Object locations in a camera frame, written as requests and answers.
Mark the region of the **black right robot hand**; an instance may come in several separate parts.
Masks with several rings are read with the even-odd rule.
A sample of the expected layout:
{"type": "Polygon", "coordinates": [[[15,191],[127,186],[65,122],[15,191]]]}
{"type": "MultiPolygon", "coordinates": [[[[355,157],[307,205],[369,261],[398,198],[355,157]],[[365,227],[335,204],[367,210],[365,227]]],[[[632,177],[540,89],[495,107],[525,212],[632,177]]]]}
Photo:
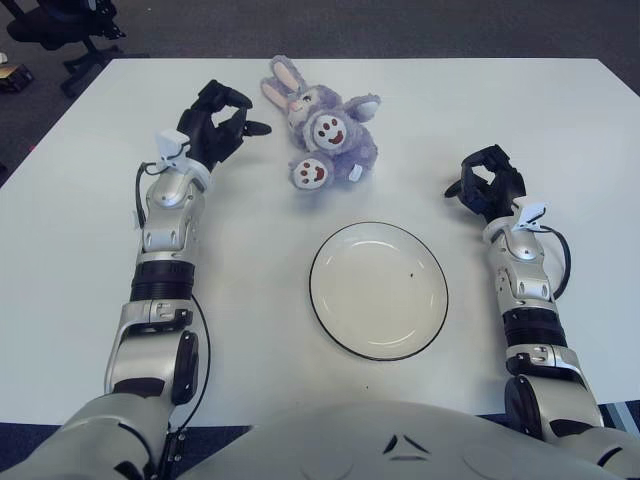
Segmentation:
{"type": "Polygon", "coordinates": [[[526,195],[524,179],[499,145],[483,148],[461,163],[460,179],[444,192],[487,223],[513,216],[512,202],[526,195]]]}

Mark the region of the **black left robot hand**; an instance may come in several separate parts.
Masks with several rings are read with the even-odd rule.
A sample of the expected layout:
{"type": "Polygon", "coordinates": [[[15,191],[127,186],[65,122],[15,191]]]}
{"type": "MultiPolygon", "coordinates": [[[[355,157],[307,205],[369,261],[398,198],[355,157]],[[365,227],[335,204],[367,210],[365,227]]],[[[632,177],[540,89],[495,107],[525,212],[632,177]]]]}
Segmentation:
{"type": "Polygon", "coordinates": [[[196,101],[186,109],[177,130],[190,139],[186,156],[212,172],[240,148],[245,137],[265,136],[272,132],[270,125],[247,119],[252,101],[243,93],[211,80],[199,93],[196,101]],[[224,107],[236,108],[227,120],[215,125],[213,114],[224,107]]]}

